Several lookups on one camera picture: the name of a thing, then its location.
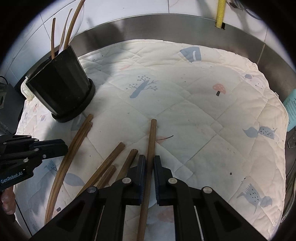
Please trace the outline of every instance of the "yellow corrugated hose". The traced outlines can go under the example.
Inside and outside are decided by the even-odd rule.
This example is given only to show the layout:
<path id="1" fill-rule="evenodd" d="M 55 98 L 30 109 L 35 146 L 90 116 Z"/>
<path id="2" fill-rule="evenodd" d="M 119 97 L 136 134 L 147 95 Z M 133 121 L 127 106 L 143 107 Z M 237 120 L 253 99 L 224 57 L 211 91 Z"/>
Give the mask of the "yellow corrugated hose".
<path id="1" fill-rule="evenodd" d="M 225 11 L 225 4 L 226 4 L 226 0 L 219 0 L 218 1 L 218 9 L 217 9 L 217 17 L 216 17 L 216 27 L 217 28 L 222 28 L 224 11 Z"/>

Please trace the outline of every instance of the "wooden chopstick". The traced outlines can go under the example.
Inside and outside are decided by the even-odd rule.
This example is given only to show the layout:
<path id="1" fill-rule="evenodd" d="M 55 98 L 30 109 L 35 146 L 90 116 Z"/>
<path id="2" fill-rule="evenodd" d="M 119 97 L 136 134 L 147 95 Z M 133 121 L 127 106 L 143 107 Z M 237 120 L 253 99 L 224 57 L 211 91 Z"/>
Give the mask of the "wooden chopstick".
<path id="1" fill-rule="evenodd" d="M 68 32 L 67 32 L 67 36 L 66 36 L 66 39 L 65 39 L 65 45 L 64 45 L 64 50 L 68 47 L 69 45 L 69 41 L 70 41 L 70 37 L 71 37 L 71 33 L 72 33 L 72 30 L 73 30 L 73 27 L 74 27 L 74 24 L 76 22 L 76 19 L 78 17 L 78 14 L 84 4 L 85 0 L 80 0 L 80 3 L 78 4 L 77 8 L 76 8 L 76 11 L 72 17 L 72 20 L 71 20 L 71 23 L 70 23 L 70 26 L 69 26 L 69 29 L 68 29 Z"/>
<path id="2" fill-rule="evenodd" d="M 116 159 L 116 157 L 122 152 L 125 148 L 125 145 L 120 142 L 117 147 L 111 152 L 111 154 L 106 158 L 105 161 L 100 165 L 100 167 L 95 171 L 95 173 L 91 176 L 91 178 L 87 181 L 84 187 L 80 190 L 76 197 L 78 197 L 84 190 L 88 187 L 95 185 L 95 183 L 101 178 L 104 172 L 108 169 L 108 167 L 112 164 L 112 162 Z"/>
<path id="3" fill-rule="evenodd" d="M 115 171 L 116 171 L 116 167 L 114 165 L 111 165 L 110 167 L 108 167 L 107 171 L 98 182 L 97 188 L 98 189 L 104 188 L 106 184 L 110 181 Z"/>
<path id="4" fill-rule="evenodd" d="M 81 127 L 77 131 L 75 137 L 73 138 L 73 140 L 68 148 L 67 154 L 64 156 L 64 158 L 62 160 L 62 163 L 61 163 L 59 170 L 56 174 L 56 177 L 54 179 L 52 189 L 50 191 L 50 195 L 49 195 L 49 199 L 48 199 L 48 203 L 47 203 L 47 208 L 46 208 L 46 213 L 45 213 L 44 224 L 47 224 L 52 218 L 54 206 L 57 202 L 57 196 L 59 195 L 59 191 L 62 187 L 66 173 L 70 167 L 70 164 L 71 164 L 76 152 L 78 151 L 84 138 L 87 136 L 89 130 L 92 127 L 92 123 L 90 123 L 90 121 L 93 119 L 93 117 L 94 116 L 92 114 L 89 114 L 88 117 L 84 120 Z"/>
<path id="5" fill-rule="evenodd" d="M 125 178 L 131 164 L 133 163 L 133 160 L 135 159 L 136 155 L 138 153 L 137 149 L 131 149 L 128 157 L 126 158 L 126 161 L 124 162 L 120 172 L 118 173 L 118 176 L 115 181 L 118 181 L 119 179 Z"/>
<path id="6" fill-rule="evenodd" d="M 60 51 L 62 49 L 62 45 L 63 45 L 64 39 L 65 39 L 65 33 L 66 33 L 66 27 L 67 27 L 68 18 L 70 16 L 70 13 L 71 13 L 72 10 L 73 9 L 71 8 L 70 11 L 69 11 L 68 17 L 66 19 L 66 22 L 65 22 L 65 26 L 64 26 L 64 29 L 63 29 L 62 37 L 61 37 L 61 42 L 59 44 L 59 53 L 60 53 Z"/>
<path id="7" fill-rule="evenodd" d="M 146 182 L 144 189 L 144 197 L 141 204 L 139 227 L 137 234 L 137 241 L 144 241 L 146 221 L 148 215 L 148 205 L 149 205 L 149 195 L 150 195 L 150 186 L 152 179 L 152 170 L 153 170 L 153 159 L 155 155 L 155 140 L 156 140 L 156 119 L 151 120 L 149 141 L 148 141 L 148 151 L 147 151 L 147 164 L 146 164 Z"/>
<path id="8" fill-rule="evenodd" d="M 52 19 L 52 38 L 51 38 L 52 60 L 54 59 L 54 27 L 55 27 L 55 18 Z"/>

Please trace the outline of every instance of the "black container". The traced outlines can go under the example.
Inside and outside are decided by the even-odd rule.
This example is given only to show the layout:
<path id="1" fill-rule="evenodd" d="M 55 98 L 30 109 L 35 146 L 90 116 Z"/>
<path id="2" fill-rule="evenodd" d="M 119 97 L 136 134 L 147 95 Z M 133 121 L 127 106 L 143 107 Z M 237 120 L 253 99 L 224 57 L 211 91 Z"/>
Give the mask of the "black container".
<path id="1" fill-rule="evenodd" d="M 79 115 L 90 103 L 95 86 L 71 46 L 53 60 L 49 57 L 27 80 L 26 85 L 58 122 Z"/>

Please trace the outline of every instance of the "red mushroom print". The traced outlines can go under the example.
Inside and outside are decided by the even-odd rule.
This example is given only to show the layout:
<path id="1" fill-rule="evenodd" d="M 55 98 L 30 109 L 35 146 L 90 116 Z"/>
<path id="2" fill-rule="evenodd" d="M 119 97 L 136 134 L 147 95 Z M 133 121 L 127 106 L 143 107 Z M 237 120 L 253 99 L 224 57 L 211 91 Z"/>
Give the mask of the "red mushroom print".
<path id="1" fill-rule="evenodd" d="M 213 86 L 213 89 L 217 91 L 216 96 L 219 96 L 220 92 L 222 92 L 223 94 L 226 94 L 225 87 L 222 84 L 215 84 Z"/>

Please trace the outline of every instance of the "quilted blanket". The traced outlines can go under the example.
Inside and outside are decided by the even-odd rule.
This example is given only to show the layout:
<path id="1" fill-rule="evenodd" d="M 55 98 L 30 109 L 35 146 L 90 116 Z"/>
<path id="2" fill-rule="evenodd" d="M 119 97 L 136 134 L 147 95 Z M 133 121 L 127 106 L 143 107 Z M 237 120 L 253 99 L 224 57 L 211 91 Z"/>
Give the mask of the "quilted blanket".
<path id="1" fill-rule="evenodd" d="M 163 166 L 191 187 L 212 187 L 272 238 L 284 206 L 288 115 L 256 64 L 224 50 L 160 40 L 121 42 L 79 60 L 96 85 L 86 110 L 58 123 L 33 96 L 25 102 L 17 130 L 69 144 L 85 116 L 94 114 L 54 215 L 75 198 L 120 141 L 126 148 L 114 162 L 117 171 L 109 184 L 132 148 L 146 154 L 149 124 L 155 118 L 155 153 Z M 60 163 L 61 158 L 43 161 L 34 177 L 16 186 L 16 199 L 33 233 L 44 223 Z M 136 240 L 138 220 L 139 207 L 127 207 L 124 240 Z M 154 180 L 145 240 L 174 240 L 173 210 L 156 204 Z"/>

